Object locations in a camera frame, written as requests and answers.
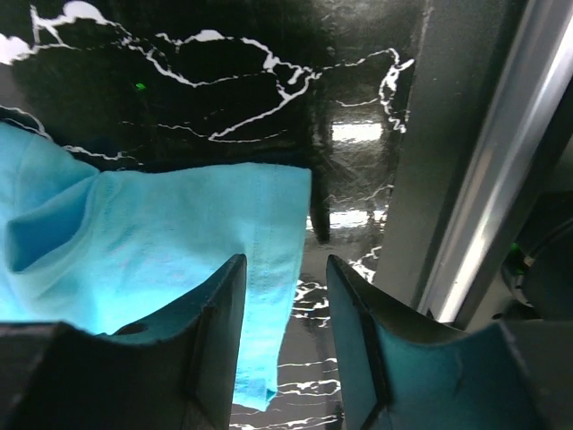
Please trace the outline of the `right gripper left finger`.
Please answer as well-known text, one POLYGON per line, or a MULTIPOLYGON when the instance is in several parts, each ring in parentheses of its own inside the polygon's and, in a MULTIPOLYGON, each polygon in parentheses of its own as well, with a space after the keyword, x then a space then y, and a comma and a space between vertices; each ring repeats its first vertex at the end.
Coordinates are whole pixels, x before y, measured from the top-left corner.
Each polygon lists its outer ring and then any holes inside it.
POLYGON ((226 429, 247 261, 111 335, 64 322, 1 327, 4 429, 226 429))

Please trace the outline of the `turquoise t shirt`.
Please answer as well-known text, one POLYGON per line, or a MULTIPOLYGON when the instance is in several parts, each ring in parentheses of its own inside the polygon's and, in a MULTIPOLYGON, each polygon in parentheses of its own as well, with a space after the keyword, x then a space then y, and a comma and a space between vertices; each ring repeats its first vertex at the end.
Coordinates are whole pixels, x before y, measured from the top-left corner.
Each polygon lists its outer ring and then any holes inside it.
POLYGON ((113 333, 247 260, 235 404, 264 410, 303 259, 312 175, 243 163, 100 171, 1 127, 1 317, 113 333))

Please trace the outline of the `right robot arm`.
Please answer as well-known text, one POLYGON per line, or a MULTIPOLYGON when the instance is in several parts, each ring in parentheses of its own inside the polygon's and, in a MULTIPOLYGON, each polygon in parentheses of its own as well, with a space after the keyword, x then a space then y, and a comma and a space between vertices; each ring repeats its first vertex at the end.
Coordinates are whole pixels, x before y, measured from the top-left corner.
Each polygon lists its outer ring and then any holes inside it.
MULTIPOLYGON (((400 304, 337 256, 327 265, 350 429, 572 426, 572 207, 535 211, 539 234, 502 276, 536 312, 466 334, 400 304)), ((4 429, 225 429, 246 260, 117 334, 65 323, 1 327, 4 429)))

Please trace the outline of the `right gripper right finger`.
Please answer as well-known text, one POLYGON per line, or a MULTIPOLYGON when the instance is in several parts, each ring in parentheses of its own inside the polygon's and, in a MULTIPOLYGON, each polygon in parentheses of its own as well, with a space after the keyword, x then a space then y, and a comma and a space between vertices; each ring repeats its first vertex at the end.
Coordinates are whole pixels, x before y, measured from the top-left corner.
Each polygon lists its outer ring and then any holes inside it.
POLYGON ((500 321, 466 333, 327 262, 349 429, 569 429, 570 322, 500 321))

